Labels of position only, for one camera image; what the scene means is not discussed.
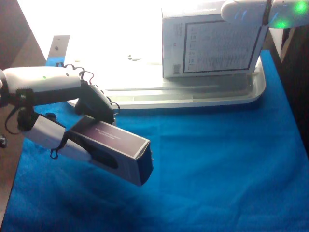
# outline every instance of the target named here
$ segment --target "small rectangular box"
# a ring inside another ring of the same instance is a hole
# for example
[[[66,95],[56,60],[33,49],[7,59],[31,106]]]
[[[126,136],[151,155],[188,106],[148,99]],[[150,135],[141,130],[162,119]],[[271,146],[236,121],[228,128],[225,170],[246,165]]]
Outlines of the small rectangular box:
[[[164,78],[254,71],[268,27],[223,21],[224,2],[162,8]]]
[[[139,186],[148,180],[153,170],[148,139],[90,116],[84,116],[70,133],[86,147],[90,163]]]

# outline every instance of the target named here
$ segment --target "box top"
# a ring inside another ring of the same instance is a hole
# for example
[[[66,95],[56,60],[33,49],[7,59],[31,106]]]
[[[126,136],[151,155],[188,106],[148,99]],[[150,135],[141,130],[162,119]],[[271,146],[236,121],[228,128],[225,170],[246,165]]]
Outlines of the box top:
[[[221,7],[225,1],[202,1],[200,3],[173,3],[162,7],[162,17],[175,18],[198,15],[220,15]]]
[[[143,153],[149,144],[149,140],[145,138],[111,124],[97,121],[90,116],[84,116],[70,131],[132,159]]]

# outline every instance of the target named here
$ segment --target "green light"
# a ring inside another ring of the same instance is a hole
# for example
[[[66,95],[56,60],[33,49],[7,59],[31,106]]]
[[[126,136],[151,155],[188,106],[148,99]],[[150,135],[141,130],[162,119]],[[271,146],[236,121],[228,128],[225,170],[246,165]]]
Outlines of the green light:
[[[276,28],[287,28],[286,22],[279,22],[276,24]]]
[[[295,12],[297,14],[306,13],[308,10],[308,4],[304,1],[300,1],[295,5]]]

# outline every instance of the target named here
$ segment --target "black rectangular border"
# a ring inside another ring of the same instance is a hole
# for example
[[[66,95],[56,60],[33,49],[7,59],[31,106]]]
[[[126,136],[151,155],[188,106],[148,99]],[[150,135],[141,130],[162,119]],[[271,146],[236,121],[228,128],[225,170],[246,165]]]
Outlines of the black rectangular border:
[[[261,29],[262,27],[259,28],[259,32],[257,34],[257,37],[256,37],[256,40],[255,40],[255,43],[254,43],[254,46],[253,46],[253,50],[251,52],[251,57],[250,57],[250,61],[249,61],[249,64],[248,64],[248,67],[246,69],[222,69],[222,70],[211,70],[211,71],[197,71],[197,72],[185,72],[184,71],[184,68],[185,68],[185,53],[186,53],[186,46],[187,46],[187,28],[188,28],[188,25],[190,24],[205,24],[205,23],[223,23],[225,22],[224,20],[216,20],[216,21],[206,21],[206,22],[194,22],[194,23],[186,23],[185,24],[185,32],[184,32],[184,50],[183,50],[183,74],[188,74],[188,73],[211,73],[211,72],[222,72],[222,71],[237,71],[237,70],[248,70],[251,66],[251,62],[252,62],[252,59],[253,59],[253,55],[254,55],[254,51],[255,51],[255,48],[256,48],[256,44],[257,44],[257,41],[260,37],[260,33],[261,33]]]

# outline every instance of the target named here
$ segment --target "barcode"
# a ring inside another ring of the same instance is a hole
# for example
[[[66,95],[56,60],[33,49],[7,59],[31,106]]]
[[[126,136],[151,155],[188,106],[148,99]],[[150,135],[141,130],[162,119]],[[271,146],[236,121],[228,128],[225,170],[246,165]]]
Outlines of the barcode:
[[[175,32],[175,36],[182,36],[182,34],[183,34],[183,24],[182,23],[174,24],[174,32]]]
[[[173,74],[180,74],[180,64],[174,64],[173,69],[174,69]]]

